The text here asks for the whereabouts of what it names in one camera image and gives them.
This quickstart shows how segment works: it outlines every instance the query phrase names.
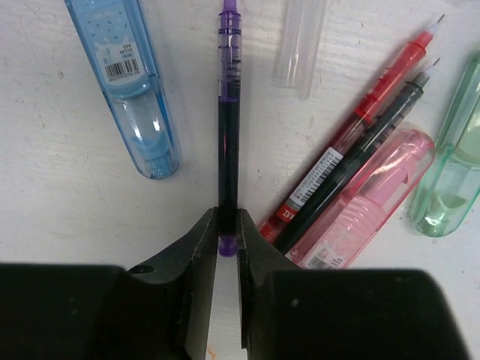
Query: white table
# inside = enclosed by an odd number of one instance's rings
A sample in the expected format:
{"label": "white table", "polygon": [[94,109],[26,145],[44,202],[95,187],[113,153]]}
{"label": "white table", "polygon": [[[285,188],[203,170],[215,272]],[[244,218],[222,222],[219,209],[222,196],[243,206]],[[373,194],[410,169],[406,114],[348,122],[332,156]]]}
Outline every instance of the white table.
{"label": "white table", "polygon": [[[216,28],[220,0],[142,0],[181,139],[171,179],[134,169],[63,1],[0,0],[0,261],[131,267],[182,236],[217,202]],[[442,61],[409,121],[433,137],[480,35],[480,3],[328,0],[310,100],[275,88],[284,1],[239,0],[244,16],[240,203],[261,221],[374,74],[446,14],[428,60]],[[417,268],[444,289],[480,359],[479,204],[447,238],[414,233],[402,207],[354,267]],[[240,350],[234,259],[219,259],[209,346]]]}

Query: pen cap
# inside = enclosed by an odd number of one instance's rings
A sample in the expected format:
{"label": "pen cap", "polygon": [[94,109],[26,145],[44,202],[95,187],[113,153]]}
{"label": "pen cap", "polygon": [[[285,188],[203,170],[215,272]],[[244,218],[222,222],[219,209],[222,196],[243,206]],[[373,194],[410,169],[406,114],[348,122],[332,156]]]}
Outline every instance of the pen cap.
{"label": "pen cap", "polygon": [[346,268],[405,200],[434,161],[432,139],[397,130],[292,249],[307,269]]}
{"label": "pen cap", "polygon": [[308,99],[314,81],[326,0],[288,0],[276,82]]}
{"label": "pen cap", "polygon": [[65,0],[127,150],[150,179],[179,167],[170,111],[137,0]]}
{"label": "pen cap", "polygon": [[472,56],[436,142],[436,161],[415,191],[410,219],[430,237],[453,233],[480,193],[480,53]]}

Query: purple pen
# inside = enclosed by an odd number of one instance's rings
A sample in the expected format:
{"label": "purple pen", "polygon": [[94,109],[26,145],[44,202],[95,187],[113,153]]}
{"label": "purple pen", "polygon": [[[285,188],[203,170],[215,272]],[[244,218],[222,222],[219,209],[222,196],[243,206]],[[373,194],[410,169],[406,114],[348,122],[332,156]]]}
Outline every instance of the purple pen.
{"label": "purple pen", "polygon": [[218,29],[218,232],[223,257],[236,254],[241,66],[242,17],[236,0],[223,0]]}

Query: red pen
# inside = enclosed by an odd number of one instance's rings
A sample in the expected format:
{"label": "red pen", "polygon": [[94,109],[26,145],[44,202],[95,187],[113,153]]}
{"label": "red pen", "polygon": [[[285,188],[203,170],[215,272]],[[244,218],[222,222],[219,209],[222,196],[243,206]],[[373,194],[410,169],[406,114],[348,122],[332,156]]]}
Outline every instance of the red pen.
{"label": "red pen", "polygon": [[375,120],[375,115],[380,107],[402,83],[405,76],[427,55],[427,46],[434,39],[443,17],[440,17],[432,26],[406,44],[393,65],[386,70],[376,85],[343,122],[331,142],[321,151],[313,167],[297,184],[295,190],[280,208],[259,227],[260,233],[269,242],[275,241],[278,234],[338,165],[344,154]]}

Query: label sticker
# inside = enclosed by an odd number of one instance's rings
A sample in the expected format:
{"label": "label sticker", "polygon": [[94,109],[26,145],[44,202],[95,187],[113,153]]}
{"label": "label sticker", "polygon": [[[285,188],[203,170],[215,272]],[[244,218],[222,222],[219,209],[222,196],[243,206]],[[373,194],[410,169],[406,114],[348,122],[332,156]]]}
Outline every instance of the label sticker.
{"label": "label sticker", "polygon": [[289,223],[297,215],[298,211],[293,210],[288,206],[288,203],[282,205],[277,211],[277,216],[284,222]]}
{"label": "label sticker", "polygon": [[338,256],[328,245],[321,244],[315,249],[313,256],[307,257],[303,263],[307,269],[340,269],[344,259]]}
{"label": "label sticker", "polygon": [[341,153],[328,148],[289,199],[301,209],[343,158]]}
{"label": "label sticker", "polygon": [[107,85],[125,85],[138,80],[143,74],[142,59],[135,41],[125,36],[120,44],[108,43],[97,47],[97,60]]}

